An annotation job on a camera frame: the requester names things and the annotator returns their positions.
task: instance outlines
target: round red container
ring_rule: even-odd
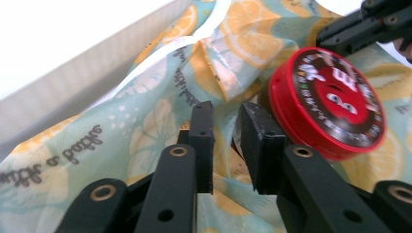
[[[383,109],[370,84],[328,50],[296,52],[273,75],[269,101],[293,142],[314,148],[328,160],[374,150],[385,133]]]

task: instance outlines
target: cartoon face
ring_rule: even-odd
[[[325,81],[316,80],[315,88],[327,110],[352,124],[363,123],[368,109],[357,82],[335,67],[324,67],[319,75]]]

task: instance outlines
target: cartoon eye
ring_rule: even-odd
[[[347,111],[349,111],[349,113],[351,113],[351,114],[353,114],[353,115],[357,115],[357,114],[358,114],[357,109],[356,109],[353,105],[351,105],[351,104],[343,103],[343,104],[342,104],[342,107],[343,107],[344,109],[346,109]]]
[[[327,99],[329,99],[333,103],[336,103],[338,105],[342,104],[342,99],[339,96],[335,95],[335,94],[328,93],[326,97],[327,97]]]

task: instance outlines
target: red container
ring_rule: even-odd
[[[384,136],[384,113],[372,87],[328,50],[296,52],[273,75],[269,101],[288,136],[328,160],[374,150]]]

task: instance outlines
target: round label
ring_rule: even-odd
[[[293,65],[292,81],[301,106],[334,139],[368,148],[381,138],[382,107],[367,81],[345,60],[325,50],[304,51]]]

